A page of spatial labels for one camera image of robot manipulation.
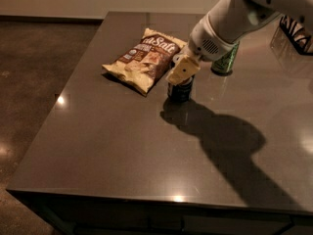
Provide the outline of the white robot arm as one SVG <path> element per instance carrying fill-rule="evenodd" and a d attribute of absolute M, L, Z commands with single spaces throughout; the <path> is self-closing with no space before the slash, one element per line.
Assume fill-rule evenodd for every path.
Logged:
<path fill-rule="evenodd" d="M 219 0 L 195 25 L 188 43 L 174 56 L 166 80 L 178 85 L 200 70 L 200 62 L 214 62 L 229 53 L 247 34 L 279 15 L 287 15 L 307 30 L 313 28 L 313 0 Z"/>

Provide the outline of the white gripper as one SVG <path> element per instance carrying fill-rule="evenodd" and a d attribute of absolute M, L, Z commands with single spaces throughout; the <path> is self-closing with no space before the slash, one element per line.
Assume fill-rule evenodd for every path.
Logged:
<path fill-rule="evenodd" d="M 209 15 L 205 15 L 193 28 L 187 44 L 173 57 L 174 67 L 165 79 L 172 85 L 181 84 L 201 69 L 200 62 L 217 61 L 234 46 L 215 32 Z"/>

